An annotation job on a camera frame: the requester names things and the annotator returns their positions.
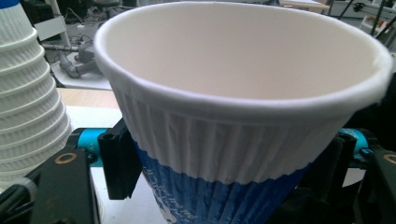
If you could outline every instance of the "table surface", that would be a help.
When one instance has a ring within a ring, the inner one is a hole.
[[[66,105],[119,109],[113,91],[58,88]]]

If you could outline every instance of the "black cable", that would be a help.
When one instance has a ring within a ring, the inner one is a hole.
[[[92,40],[89,36],[87,36],[87,35],[82,35],[81,38],[79,39],[79,41],[82,41],[82,40],[83,40],[83,37],[89,38],[89,39],[90,39],[90,43],[93,42],[93,40]]]
[[[107,18],[107,20],[111,19],[110,10],[106,10],[106,18]]]
[[[29,191],[24,186],[17,185],[14,193],[10,195],[3,203],[0,204],[0,223],[15,207],[18,207],[29,196]]]
[[[384,5],[385,5],[386,2],[387,2],[387,0],[382,0],[381,5],[379,6],[379,10],[378,10],[378,13],[376,14],[372,31],[370,33],[371,36],[374,36],[376,26],[378,25],[379,18],[381,17],[381,13],[382,13],[382,10],[384,9]]]
[[[379,40],[379,38],[396,22],[396,16],[387,24],[387,26],[375,37]]]
[[[343,18],[344,14],[346,14],[347,10],[349,9],[350,5],[352,5],[354,0],[350,0],[349,3],[346,5],[346,8],[344,8],[343,12],[341,12],[341,15],[338,16],[337,20],[341,20]]]
[[[9,216],[6,217],[2,224],[29,223],[33,211],[33,206],[34,203],[29,202],[15,208],[9,213]]]
[[[328,16],[332,15],[332,6],[334,5],[334,0],[330,0],[330,7],[329,7],[329,11],[327,12]]]
[[[266,1],[266,2],[262,2],[262,4],[265,5],[265,6],[270,6],[274,2],[275,2],[275,0],[269,0],[269,1]]]
[[[6,199],[9,196],[11,196],[14,193],[15,189],[17,189],[17,188],[18,188],[17,186],[13,185],[13,186],[9,187],[8,189],[6,189],[3,193],[1,193],[0,194],[0,204],[5,202]]]

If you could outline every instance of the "cable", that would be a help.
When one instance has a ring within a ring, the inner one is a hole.
[[[33,202],[25,203],[9,212],[2,224],[29,223],[33,211]]]
[[[332,15],[332,6],[334,5],[334,0],[330,0],[330,6],[329,6],[329,11],[327,12],[328,16]]]
[[[377,40],[396,22],[396,16],[387,24],[387,26],[375,37]]]
[[[30,201],[35,200],[35,196],[37,195],[37,184],[29,178],[19,177],[12,181],[13,185],[20,185],[27,189],[29,192]]]
[[[29,196],[29,191],[23,186],[17,186],[13,194],[0,204],[0,222],[4,220],[8,212],[15,207],[18,207],[19,204],[27,198],[27,196]]]
[[[14,193],[14,191],[15,191],[15,189],[17,189],[17,187],[18,186],[13,185],[13,186],[9,187],[8,189],[6,189],[3,193],[1,193],[0,194],[0,204],[5,202],[7,200],[7,198]]]
[[[63,50],[63,51],[69,51],[69,52],[77,52],[78,47],[68,47],[65,45],[49,45],[49,44],[43,44],[42,45],[44,49],[55,49],[55,50]]]
[[[276,2],[275,0],[269,0],[269,1],[266,1],[266,2],[262,2],[262,4],[266,5],[266,6],[270,6],[271,4],[273,4],[275,2]]]
[[[381,5],[379,6],[378,13],[376,14],[376,17],[375,17],[375,20],[374,20],[373,28],[372,28],[372,30],[370,32],[371,36],[374,36],[374,34],[375,34],[375,29],[376,29],[376,26],[378,25],[379,18],[381,17],[381,13],[382,13],[382,10],[384,9],[385,3],[386,3],[386,0],[382,0],[381,1]]]
[[[66,9],[66,14],[64,15],[64,18],[65,18],[65,19],[67,18],[67,15],[68,15],[67,11],[68,11],[68,10],[70,10],[70,11],[73,13],[73,15],[79,20],[79,22],[80,22],[81,24],[84,23],[84,20],[83,20],[75,11],[73,11],[73,9],[71,9],[70,7],[68,7],[68,8]]]
[[[352,5],[354,0],[350,0],[349,3],[346,5],[346,8],[344,8],[343,12],[341,12],[340,16],[338,16],[337,20],[341,20],[343,18],[344,14],[347,12],[349,9],[350,5]]]
[[[125,8],[125,9],[134,9],[136,7],[125,7],[125,6],[119,6],[120,8]]]
[[[93,42],[93,40],[92,40],[89,36],[87,36],[87,35],[82,35],[81,38],[79,39],[79,42],[83,41],[83,37],[89,38],[89,39],[90,39],[89,43],[92,43],[92,42]]]

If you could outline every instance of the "paper cup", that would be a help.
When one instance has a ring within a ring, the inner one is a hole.
[[[47,130],[53,123],[59,123],[65,114],[65,106],[62,102],[58,102],[50,110],[35,119],[30,119],[17,126],[0,129],[0,146],[20,142],[22,139],[41,133]]]
[[[11,182],[0,181],[0,193],[2,193],[4,190],[9,188],[10,186],[11,186]]]
[[[391,69],[356,28],[248,4],[134,9],[95,48],[169,223],[263,223]]]
[[[42,47],[37,42],[37,32],[28,38],[6,46],[0,46],[0,70],[19,66],[41,53]]]
[[[42,78],[50,73],[50,65],[44,57],[37,57],[35,62],[20,69],[8,70],[7,73],[0,72],[0,94],[6,91],[13,91],[17,88],[23,88],[25,85]]]
[[[21,138],[17,142],[0,145],[0,158],[9,159],[36,151],[46,146],[58,136],[63,135],[65,130],[71,133],[71,123],[67,114],[63,113],[60,118],[51,123],[46,129],[32,134],[27,138]]]
[[[56,83],[53,77],[46,77],[44,80],[33,81],[23,88],[0,93],[0,113],[29,105],[54,88]]]
[[[69,135],[69,129],[65,128],[59,136],[53,140],[50,139],[50,142],[46,146],[39,148],[38,150],[17,157],[0,160],[0,172],[20,170],[45,161],[50,156],[64,148]]]
[[[24,63],[18,64],[17,66],[13,66],[13,67],[9,67],[7,69],[0,70],[0,76],[2,77],[4,75],[16,73],[16,72],[19,72],[23,69],[26,69],[26,68],[32,66],[33,64],[37,63],[41,59],[44,59],[45,53],[46,53],[46,51],[44,50],[44,48],[40,48],[40,53],[37,54],[34,58],[31,58],[30,60],[25,61]]]
[[[0,113],[0,127],[6,129],[35,119],[61,100],[61,95],[54,87],[30,104]]]
[[[31,35],[32,24],[18,0],[0,1],[0,48]]]
[[[34,165],[20,170],[0,172],[0,184],[2,182],[11,182],[16,178],[23,177],[33,171],[37,166],[38,165]]]

